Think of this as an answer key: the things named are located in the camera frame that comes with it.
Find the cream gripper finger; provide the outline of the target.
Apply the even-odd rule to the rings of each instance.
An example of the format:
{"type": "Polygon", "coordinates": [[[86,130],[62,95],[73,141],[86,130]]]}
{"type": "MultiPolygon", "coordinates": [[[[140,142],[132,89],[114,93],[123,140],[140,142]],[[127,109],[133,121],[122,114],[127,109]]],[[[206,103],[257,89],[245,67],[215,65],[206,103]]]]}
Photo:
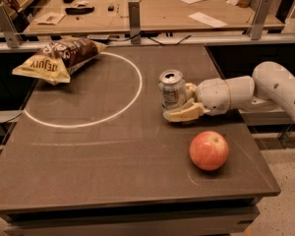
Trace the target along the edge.
{"type": "Polygon", "coordinates": [[[195,102],[191,98],[181,107],[165,110],[163,117],[168,122],[178,123],[196,120],[207,113],[209,110],[201,102],[195,102]]]}
{"type": "Polygon", "coordinates": [[[196,88],[197,86],[192,83],[185,83],[185,92],[186,92],[186,98],[196,98],[196,88]]]}

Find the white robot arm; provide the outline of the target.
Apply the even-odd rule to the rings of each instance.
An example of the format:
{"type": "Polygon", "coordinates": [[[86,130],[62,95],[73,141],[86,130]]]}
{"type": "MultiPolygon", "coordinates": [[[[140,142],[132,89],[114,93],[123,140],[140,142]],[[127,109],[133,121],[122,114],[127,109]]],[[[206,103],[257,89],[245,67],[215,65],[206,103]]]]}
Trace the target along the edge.
{"type": "Polygon", "coordinates": [[[221,115],[231,109],[245,112],[283,109],[295,123],[295,77],[278,63],[260,63],[251,76],[209,79],[198,86],[184,84],[183,101],[165,109],[169,122],[186,122],[200,116],[221,115]]]}

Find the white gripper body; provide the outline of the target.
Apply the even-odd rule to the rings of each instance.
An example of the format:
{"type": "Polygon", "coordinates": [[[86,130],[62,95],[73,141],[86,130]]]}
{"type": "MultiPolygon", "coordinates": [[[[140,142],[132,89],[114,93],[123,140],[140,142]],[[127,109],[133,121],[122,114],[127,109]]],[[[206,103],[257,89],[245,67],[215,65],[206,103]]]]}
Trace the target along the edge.
{"type": "Polygon", "coordinates": [[[230,108],[230,90],[228,84],[220,79],[201,82],[195,90],[196,102],[199,102],[204,114],[215,116],[226,113],[230,108]]]}

